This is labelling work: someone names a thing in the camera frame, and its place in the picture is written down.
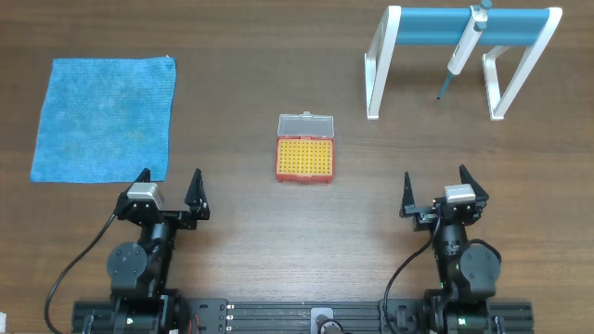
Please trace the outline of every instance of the blue horizontal bar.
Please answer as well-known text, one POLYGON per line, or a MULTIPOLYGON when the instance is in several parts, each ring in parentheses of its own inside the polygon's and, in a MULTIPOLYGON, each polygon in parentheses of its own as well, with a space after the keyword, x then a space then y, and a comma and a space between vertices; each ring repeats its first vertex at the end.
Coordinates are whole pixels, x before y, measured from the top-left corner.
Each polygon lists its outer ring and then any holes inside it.
MULTIPOLYGON (((478 45, 533 45, 548 9, 490 9, 478 45)), ((402 8, 397 45, 457 45, 471 19, 469 8, 402 8)))

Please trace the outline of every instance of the wooden table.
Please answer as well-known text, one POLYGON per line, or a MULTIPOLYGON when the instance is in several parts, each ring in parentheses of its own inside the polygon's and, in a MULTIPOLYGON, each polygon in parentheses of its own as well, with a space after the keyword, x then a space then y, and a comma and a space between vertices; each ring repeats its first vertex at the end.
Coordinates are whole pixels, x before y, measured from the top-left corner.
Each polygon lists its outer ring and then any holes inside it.
MULTIPOLYGON (((53 58, 177 59, 170 163, 162 185, 182 209, 194 168, 213 210, 179 233, 169 287, 188 297, 376 301, 425 242, 398 218, 405 171, 419 204, 458 183, 465 163, 489 192, 468 229, 503 256, 497 296, 532 301, 538 333, 589 332, 594 314, 593 2, 557 0, 564 16, 503 122, 489 121, 479 49, 435 99, 448 47, 402 47, 381 119, 367 121, 363 54, 389 1, 0 2, 0 311, 10 331, 47 331, 45 297, 95 236, 125 184, 29 182, 53 58), (333 115, 336 178, 279 184, 278 115, 333 115)), ((404 1, 402 6, 445 6, 404 1)), ((450 1, 468 6, 468 1, 450 1)), ((505 6, 545 6, 496 3, 505 6)), ((509 81, 520 50, 498 60, 509 81)), ((138 228, 116 222, 62 282, 59 328, 74 301, 110 293, 106 259, 138 228)), ((429 252, 394 297, 438 286, 429 252)))

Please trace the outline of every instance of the black metal base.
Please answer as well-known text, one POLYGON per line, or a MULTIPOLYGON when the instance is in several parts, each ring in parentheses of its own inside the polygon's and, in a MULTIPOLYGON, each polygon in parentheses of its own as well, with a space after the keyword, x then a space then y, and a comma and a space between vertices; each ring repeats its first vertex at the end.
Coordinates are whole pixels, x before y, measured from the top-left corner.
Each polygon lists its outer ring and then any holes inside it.
MULTIPOLYGON (((200 320, 200 334, 313 334, 312 310, 321 308, 332 309, 333 319, 341 323, 345 332, 390 334, 383 317, 382 301, 228 302, 224 299, 189 299, 187 303, 191 313, 200 320)), ((100 319, 113 318, 112 306, 108 302, 77 302, 72 318, 74 333, 82 331, 84 315, 91 310, 95 313, 97 325, 100 319)), ((529 302, 491 302, 490 311, 493 334, 534 333, 535 322, 529 302)), ((424 327, 427 315, 423 300, 388 300, 388 312, 396 314, 395 328, 400 334, 429 333, 429 329, 424 327)), ((121 333, 137 333, 133 328, 121 328, 121 333)))

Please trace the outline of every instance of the white stand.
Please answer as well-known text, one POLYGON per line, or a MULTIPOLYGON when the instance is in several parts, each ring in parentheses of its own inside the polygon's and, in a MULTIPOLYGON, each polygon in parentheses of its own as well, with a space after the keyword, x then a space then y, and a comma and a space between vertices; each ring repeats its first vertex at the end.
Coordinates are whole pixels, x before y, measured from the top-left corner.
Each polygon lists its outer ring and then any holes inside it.
POLYGON ((483 55, 484 83, 486 85, 486 95, 489 102, 489 113, 492 121, 503 120, 503 116, 510 107, 511 101, 516 97, 520 88, 522 88, 528 74, 530 74, 530 71, 536 65, 540 55, 542 55, 545 47, 547 47, 550 37, 557 29, 563 12, 557 7, 549 8, 549 11, 549 20, 538 35, 535 44, 526 47, 522 60, 520 60, 520 65, 518 65, 518 69, 513 74, 510 84, 503 93, 503 96, 499 93, 499 81, 497 80, 495 59, 506 52, 510 47, 499 45, 483 55))
POLYGON ((365 54, 365 93, 368 120, 380 117, 381 96, 386 85, 396 35, 400 25, 400 6, 388 6, 381 17, 380 26, 373 35, 369 51, 365 54))

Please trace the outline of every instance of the blue cloth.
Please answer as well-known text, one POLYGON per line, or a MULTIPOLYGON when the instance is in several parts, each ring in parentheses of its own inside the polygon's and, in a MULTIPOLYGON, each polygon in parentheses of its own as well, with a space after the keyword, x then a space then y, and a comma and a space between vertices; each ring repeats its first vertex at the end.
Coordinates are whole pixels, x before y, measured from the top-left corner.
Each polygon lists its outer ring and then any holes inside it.
POLYGON ((55 59, 31 181, 162 181, 169 159, 175 59, 55 59))

